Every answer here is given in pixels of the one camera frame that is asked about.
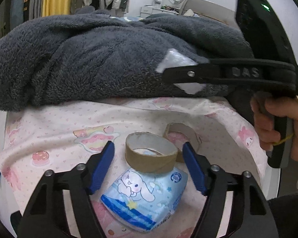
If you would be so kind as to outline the person's right hand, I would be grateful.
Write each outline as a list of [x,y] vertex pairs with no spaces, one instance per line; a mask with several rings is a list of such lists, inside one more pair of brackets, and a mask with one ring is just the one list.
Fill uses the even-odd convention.
[[274,129],[274,123],[268,115],[288,117],[294,123],[291,157],[298,162],[298,99],[297,98],[266,98],[260,101],[253,97],[250,102],[254,117],[254,127],[259,137],[260,146],[265,151],[272,151],[273,144],[281,141],[281,134]]

